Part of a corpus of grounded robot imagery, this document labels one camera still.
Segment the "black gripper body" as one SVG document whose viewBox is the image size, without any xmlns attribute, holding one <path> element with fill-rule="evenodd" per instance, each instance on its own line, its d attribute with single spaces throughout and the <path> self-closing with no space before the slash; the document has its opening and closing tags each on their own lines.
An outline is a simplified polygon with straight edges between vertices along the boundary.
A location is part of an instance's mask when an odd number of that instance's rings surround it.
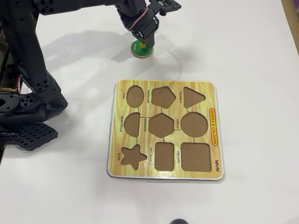
<svg viewBox="0 0 299 224">
<path fill-rule="evenodd" d="M 137 23 L 131 28 L 130 31 L 141 31 L 143 34 L 143 31 L 157 31 L 159 27 L 159 21 L 158 18 L 155 15 L 155 12 L 147 8 L 146 13 L 143 15 L 142 18 L 140 18 Z"/>
</svg>

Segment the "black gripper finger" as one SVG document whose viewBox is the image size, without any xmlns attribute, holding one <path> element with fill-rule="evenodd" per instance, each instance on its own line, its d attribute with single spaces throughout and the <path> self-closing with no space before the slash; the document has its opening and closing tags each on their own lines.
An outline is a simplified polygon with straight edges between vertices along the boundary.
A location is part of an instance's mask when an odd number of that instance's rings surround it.
<svg viewBox="0 0 299 224">
<path fill-rule="evenodd" d="M 146 47 L 153 47 L 155 45 L 155 30 L 152 31 L 143 31 L 143 42 L 145 43 Z"/>
<path fill-rule="evenodd" d="M 131 33 L 139 42 L 143 43 L 143 34 L 141 31 L 131 31 Z"/>
</svg>

